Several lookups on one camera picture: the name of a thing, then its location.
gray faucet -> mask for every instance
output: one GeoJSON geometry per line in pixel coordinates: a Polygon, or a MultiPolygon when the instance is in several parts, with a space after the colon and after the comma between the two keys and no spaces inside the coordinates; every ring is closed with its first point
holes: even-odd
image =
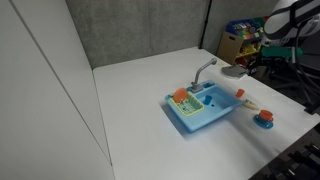
{"type": "Polygon", "coordinates": [[[202,91],[203,87],[201,85],[198,84],[198,79],[199,79],[199,75],[201,73],[202,70],[204,70],[206,67],[208,67],[210,64],[215,65],[217,63],[217,59],[216,58],[212,58],[208,63],[206,63],[205,65],[201,66],[196,74],[196,78],[194,80],[194,82],[191,82],[191,91],[193,93],[202,91]]]}

toy sink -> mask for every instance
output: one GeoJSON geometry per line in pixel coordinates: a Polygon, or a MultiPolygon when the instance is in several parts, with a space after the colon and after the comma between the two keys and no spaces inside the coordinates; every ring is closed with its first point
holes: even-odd
{"type": "Polygon", "coordinates": [[[192,93],[188,87],[188,97],[182,103],[175,103],[172,98],[173,94],[165,97],[171,109],[190,133],[242,105],[242,101],[213,81],[205,81],[200,85],[203,90],[197,93],[192,93]]]}

shelf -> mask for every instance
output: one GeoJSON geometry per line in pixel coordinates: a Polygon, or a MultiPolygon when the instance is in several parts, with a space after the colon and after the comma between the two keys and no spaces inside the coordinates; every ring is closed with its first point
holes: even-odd
{"type": "Polygon", "coordinates": [[[259,51],[255,51],[255,52],[250,52],[250,53],[246,53],[246,54],[240,54],[236,56],[236,59],[241,58],[241,57],[245,57],[245,56],[249,56],[252,54],[257,54],[259,51]]]}

gray wall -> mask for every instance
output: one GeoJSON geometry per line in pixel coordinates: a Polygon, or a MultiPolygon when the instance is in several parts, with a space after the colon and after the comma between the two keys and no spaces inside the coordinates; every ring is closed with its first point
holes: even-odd
{"type": "MultiPolygon", "coordinates": [[[[66,0],[92,68],[197,46],[209,0],[66,0]]],[[[270,14],[277,0],[214,0],[204,49],[230,20],[270,14]]]]}

red object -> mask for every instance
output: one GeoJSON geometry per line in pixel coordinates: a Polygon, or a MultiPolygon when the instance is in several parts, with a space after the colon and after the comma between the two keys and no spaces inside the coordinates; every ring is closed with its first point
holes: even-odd
{"type": "Polygon", "coordinates": [[[237,98],[241,98],[241,96],[244,94],[244,90],[243,89],[238,89],[238,92],[237,92],[237,94],[236,94],[236,97],[237,98]]]}
{"type": "Polygon", "coordinates": [[[273,114],[268,110],[261,110],[259,116],[266,121],[273,121],[273,114]]]}
{"type": "Polygon", "coordinates": [[[187,98],[187,96],[188,96],[187,90],[185,88],[179,88],[173,94],[173,100],[176,103],[181,103],[183,100],[187,98]]]}

